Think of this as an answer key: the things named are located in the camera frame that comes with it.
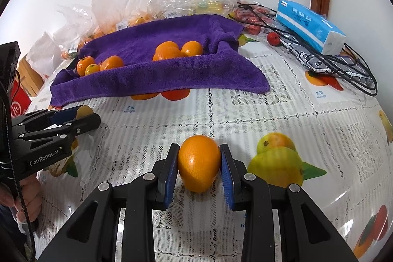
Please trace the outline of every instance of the screw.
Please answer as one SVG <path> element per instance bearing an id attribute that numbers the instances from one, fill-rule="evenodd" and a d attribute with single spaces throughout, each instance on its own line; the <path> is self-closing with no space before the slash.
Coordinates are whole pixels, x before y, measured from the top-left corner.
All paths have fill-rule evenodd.
<path id="1" fill-rule="evenodd" d="M 247 181 L 254 181 L 257 177 L 255 177 L 255 174 L 253 174 L 253 173 L 246 173 L 246 174 L 244 175 L 244 178 L 245 178 Z"/>
<path id="2" fill-rule="evenodd" d="M 100 183 L 98 186 L 98 190 L 100 190 L 100 191 L 105 191 L 108 189 L 109 189 L 109 183 L 107 183 L 107 182 Z"/>
<path id="3" fill-rule="evenodd" d="M 154 175 L 154 173 L 151 173 L 151 172 L 145 173 L 145 174 L 143 175 L 143 178 L 144 178 L 146 181 L 151 181 L 151 180 L 153 180 L 155 177 L 156 177 L 156 176 Z"/>
<path id="4" fill-rule="evenodd" d="M 292 192 L 298 193 L 300 191 L 300 187 L 298 185 L 292 184 L 289 186 L 289 190 Z"/>

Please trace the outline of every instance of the finger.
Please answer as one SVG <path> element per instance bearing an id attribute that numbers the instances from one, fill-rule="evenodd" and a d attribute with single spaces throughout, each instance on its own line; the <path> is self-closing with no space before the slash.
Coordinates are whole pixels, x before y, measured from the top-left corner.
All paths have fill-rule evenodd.
<path id="1" fill-rule="evenodd" d="M 41 191 L 41 184 L 38 180 L 31 182 L 28 185 L 23 186 L 22 188 L 22 196 L 25 201 L 25 204 L 28 205 L 31 200 L 33 200 L 38 193 Z M 22 211 L 22 204 L 20 202 L 19 197 L 15 201 L 15 208 L 18 211 Z"/>
<path id="2" fill-rule="evenodd" d="M 8 192 L 8 190 L 1 184 L 0 184 L 0 204 L 11 208 L 14 206 L 14 198 Z"/>
<path id="3" fill-rule="evenodd" d="M 34 212 L 30 213 L 28 212 L 29 215 L 29 220 L 30 222 L 35 221 L 38 217 L 38 215 L 41 212 L 41 206 L 38 207 Z M 16 214 L 16 218 L 20 221 L 20 222 L 26 222 L 26 218 L 23 212 L 17 212 Z"/>
<path id="4" fill-rule="evenodd" d="M 38 207 L 40 207 L 42 205 L 42 197 L 41 196 L 37 196 L 35 197 L 27 206 L 27 212 L 30 214 L 31 212 L 35 212 Z"/>
<path id="5" fill-rule="evenodd" d="M 37 180 L 37 174 L 32 174 L 31 176 L 28 176 L 27 178 L 24 178 L 23 180 L 19 181 L 20 186 L 28 185 L 29 183 L 34 182 Z"/>

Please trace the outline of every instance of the black cable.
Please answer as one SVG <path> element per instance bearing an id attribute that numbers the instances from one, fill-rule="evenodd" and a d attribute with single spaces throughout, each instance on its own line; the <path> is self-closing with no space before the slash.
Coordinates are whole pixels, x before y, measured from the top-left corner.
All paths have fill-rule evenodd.
<path id="1" fill-rule="evenodd" d="M 22 205 L 22 210 L 25 215 L 26 223 L 28 226 L 29 234 L 27 236 L 27 239 L 28 239 L 28 246 L 31 248 L 31 256 L 29 258 L 29 262 L 34 262 L 34 260 L 35 260 L 35 243 L 34 243 L 33 229 L 31 227 L 29 214 L 27 212 L 26 204 L 24 202 L 24 198 L 22 195 L 22 189 L 20 187 L 19 180 L 16 178 L 14 163 L 13 163 L 13 159 L 12 159 L 14 146 L 11 143 L 11 139 L 12 139 L 11 107 L 9 105 L 7 91 L 5 90 L 5 87 L 1 81 L 0 81 L 0 84 L 1 84 L 0 98 L 3 101 L 4 109 L 5 109 L 5 132 L 6 132 L 6 134 L 4 137 L 4 146 L 6 147 L 6 150 L 8 149 L 12 175 L 13 175 L 14 183 L 15 183 L 15 187 L 16 187 L 16 193 L 20 199 L 20 203 Z"/>
<path id="2" fill-rule="evenodd" d="M 12 96 L 11 103 L 14 102 L 15 96 L 16 96 L 16 94 L 18 93 L 18 91 L 20 89 L 20 74 L 19 74 L 19 71 L 16 71 L 16 74 L 18 75 L 18 88 L 16 89 L 14 95 Z"/>
<path id="3" fill-rule="evenodd" d="M 339 77 L 343 78 L 345 81 L 347 81 L 349 84 L 353 85 L 355 88 L 357 88 L 358 90 L 360 90 L 361 92 L 369 95 L 369 96 L 376 96 L 378 93 L 378 84 L 377 84 L 377 80 L 375 79 L 374 75 L 372 74 L 370 67 L 368 66 L 368 64 L 365 62 L 365 60 L 361 57 L 361 55 L 359 55 L 359 53 L 357 53 L 355 50 L 353 50 L 349 45 L 345 44 L 345 49 L 344 52 L 348 53 L 351 58 L 355 57 L 355 55 L 357 55 L 357 57 L 359 57 L 362 61 L 360 61 L 358 58 L 353 58 L 355 60 L 356 63 L 347 63 L 341 59 L 339 59 L 338 57 L 334 57 L 331 55 L 323 55 L 321 53 L 319 53 L 317 50 L 315 50 L 314 48 L 312 48 L 308 43 L 306 43 L 305 41 L 303 41 L 303 39 L 297 35 L 295 32 L 293 31 L 286 31 L 286 30 L 281 30 L 279 28 L 273 27 L 268 25 L 261 17 L 259 14 L 266 16 L 269 19 L 272 19 L 274 21 L 276 21 L 275 19 L 273 19 L 271 16 L 268 16 L 265 13 L 261 13 L 261 12 L 255 12 L 255 10 L 251 7 L 251 6 L 260 6 L 260 7 L 264 7 L 267 8 L 273 12 L 276 12 L 268 7 L 262 6 L 260 4 L 242 4 L 241 2 L 237 2 L 238 3 L 238 7 L 245 9 L 245 10 L 249 10 L 250 12 L 253 13 L 253 15 L 258 18 L 258 20 L 262 23 L 261 24 L 257 24 L 257 23 L 253 23 L 253 22 L 248 22 L 248 21 L 243 21 L 241 19 L 235 18 L 231 15 L 228 15 L 229 18 L 242 23 L 242 24 L 249 24 L 249 25 L 253 25 L 253 26 L 259 26 L 259 27 L 264 27 L 264 28 L 268 28 L 272 31 L 275 31 L 277 34 L 279 34 L 279 36 L 283 37 L 284 39 L 287 39 L 291 42 L 293 42 L 293 39 L 290 39 L 288 37 L 286 37 L 285 35 L 283 35 L 282 33 L 285 34 L 289 34 L 293 37 L 296 38 L 297 42 L 302 45 L 303 47 L 305 47 L 306 49 L 308 49 L 311 53 L 313 53 L 315 55 L 315 57 L 317 57 L 320 61 L 322 61 L 328 68 L 330 68 L 332 70 L 332 74 L 331 75 L 338 75 Z M 363 82 L 357 80 L 356 78 L 348 75 L 347 73 L 345 73 L 341 68 L 339 68 L 338 66 L 336 66 L 335 64 L 333 64 L 332 62 L 337 62 L 340 63 L 344 66 L 348 66 L 348 67 L 353 67 L 356 64 L 358 64 L 361 68 L 363 68 L 366 73 L 361 72 L 360 70 L 356 69 L 356 72 L 363 75 L 363 76 L 370 76 L 371 79 L 373 80 L 374 83 L 374 87 L 369 87 L 366 84 L 364 84 Z"/>
<path id="4" fill-rule="evenodd" d="M 353 78 L 352 76 L 346 74 L 342 69 L 340 69 L 340 68 L 338 68 L 336 65 L 332 64 L 332 63 L 331 63 L 331 60 L 332 60 L 332 61 L 339 62 L 340 64 L 343 64 L 343 65 L 345 65 L 345 66 L 353 66 L 353 65 L 354 65 L 353 63 L 349 64 L 349 63 L 346 63 L 345 61 L 342 61 L 341 59 L 338 59 L 338 58 L 336 58 L 336 57 L 333 57 L 333 56 L 330 56 L 330 55 L 322 55 L 322 54 L 320 54 L 318 51 L 316 51 L 314 48 L 312 48 L 311 46 L 309 46 L 307 43 L 302 42 L 302 41 L 299 41 L 299 40 L 301 40 L 301 37 L 300 37 L 299 35 L 297 35 L 297 34 L 295 34 L 295 33 L 293 33 L 293 32 L 291 33 L 291 32 L 288 32 L 288 31 L 283 31 L 283 30 L 281 30 L 281 29 L 278 29 L 278 28 L 275 28 L 275 27 L 272 27 L 272 26 L 268 25 L 263 19 L 261 19 L 261 18 L 259 17 L 259 15 L 253 10 L 253 8 L 252 8 L 251 6 L 249 6 L 249 5 L 247 5 L 247 4 L 241 4 L 241 3 L 239 3 L 239 2 L 238 2 L 238 4 L 240 4 L 238 7 L 243 8 L 243 9 L 247 9 L 247 10 L 250 10 L 250 11 L 254 14 L 254 16 L 256 16 L 256 17 L 258 18 L 258 20 L 260 20 L 260 22 L 263 23 L 263 25 L 255 24 L 255 23 L 249 23 L 249 22 L 246 22 L 246 21 L 241 21 L 241 20 L 235 19 L 234 17 L 232 17 L 232 16 L 229 15 L 230 18 L 232 18 L 232 19 L 234 19 L 234 20 L 236 20 L 236 21 L 238 21 L 238 22 L 245 23 L 245 24 L 251 24 L 251 25 L 256 25 L 256 26 L 260 26 L 260 27 L 265 27 L 265 28 L 271 29 L 271 30 L 273 30 L 273 31 L 276 31 L 281 37 L 283 37 L 283 38 L 285 38 L 285 39 L 287 39 L 287 40 L 289 40 L 289 41 L 293 41 L 293 40 L 292 40 L 292 39 L 289 39 L 289 38 L 286 37 L 285 35 L 281 34 L 281 32 L 285 32 L 286 34 L 290 34 L 290 35 L 296 37 L 297 42 L 298 42 L 300 45 L 304 46 L 305 48 L 309 49 L 309 51 L 311 51 L 317 58 L 319 58 L 323 63 L 325 63 L 325 65 L 328 66 L 328 67 L 333 71 L 333 74 L 339 75 L 341 78 L 343 78 L 344 80 L 346 80 L 347 82 L 349 82 L 351 85 L 353 85 L 355 88 L 359 89 L 359 90 L 362 91 L 363 93 L 366 93 L 367 95 L 370 95 L 370 96 L 376 96 L 376 95 L 377 95 L 377 92 L 378 92 L 378 89 L 377 89 L 377 82 L 376 82 L 376 79 L 373 77 L 373 75 L 372 75 L 372 73 L 371 73 L 371 71 L 370 71 L 368 65 L 367 65 L 367 67 L 366 67 L 366 66 L 364 66 L 359 60 L 357 60 L 358 63 L 359 63 L 359 65 L 360 65 L 362 68 L 368 69 L 369 74 L 363 74 L 361 71 L 358 71 L 358 70 L 356 70 L 356 71 L 358 71 L 360 74 L 362 74 L 362 75 L 364 75 L 364 76 L 370 76 L 370 77 L 372 78 L 372 80 L 374 81 L 374 84 L 375 84 L 374 87 L 368 87 L 368 86 L 366 86 L 363 82 L 360 82 L 360 81 L 358 81 L 357 79 Z M 375 90 L 375 93 L 370 93 L 369 91 L 365 91 L 363 88 L 366 88 L 366 89 L 371 90 L 371 91 L 374 91 L 374 90 Z"/>

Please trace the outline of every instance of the lace tablecloth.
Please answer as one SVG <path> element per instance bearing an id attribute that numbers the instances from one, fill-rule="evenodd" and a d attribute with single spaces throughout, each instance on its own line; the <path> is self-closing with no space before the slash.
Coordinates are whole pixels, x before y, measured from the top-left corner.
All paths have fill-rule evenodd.
<path id="1" fill-rule="evenodd" d="M 327 171 L 305 181 L 303 188 L 351 249 L 358 247 L 360 260 L 372 261 L 392 233 L 393 207 L 391 133 L 377 100 L 341 80 L 338 86 L 310 83 L 302 66 L 282 48 L 250 42 L 239 53 L 264 72 L 270 92 L 192 89 L 177 102 L 159 95 L 147 101 L 110 97 L 78 103 L 92 107 L 102 124 L 78 137 L 77 177 L 39 173 L 44 204 L 35 238 L 38 255 L 99 183 L 131 182 L 165 158 L 171 143 L 207 135 L 219 144 L 228 143 L 234 158 L 247 166 L 256 156 L 259 139 L 280 132 L 293 140 L 303 161 Z M 50 83 L 29 111 L 48 107 Z M 363 233 L 370 219 L 382 223 L 375 239 Z M 158 261 L 240 261 L 244 212 L 229 211 L 220 177 L 203 194 L 187 191 L 178 177 L 170 209 L 154 212 L 153 224 Z M 120 257 L 122 219 L 118 230 Z M 362 233 L 365 238 L 358 243 Z"/>

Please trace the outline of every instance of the red box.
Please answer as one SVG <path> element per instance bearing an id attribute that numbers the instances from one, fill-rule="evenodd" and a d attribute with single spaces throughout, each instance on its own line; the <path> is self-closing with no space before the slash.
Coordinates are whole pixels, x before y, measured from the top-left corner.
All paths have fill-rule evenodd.
<path id="1" fill-rule="evenodd" d="M 16 90 L 18 89 L 18 82 L 14 80 L 14 85 L 11 90 L 11 97 L 14 97 Z M 15 95 L 14 100 L 11 103 L 11 117 L 15 118 L 23 115 L 27 108 L 30 106 L 31 100 L 29 96 L 24 92 L 22 87 L 19 88 Z"/>

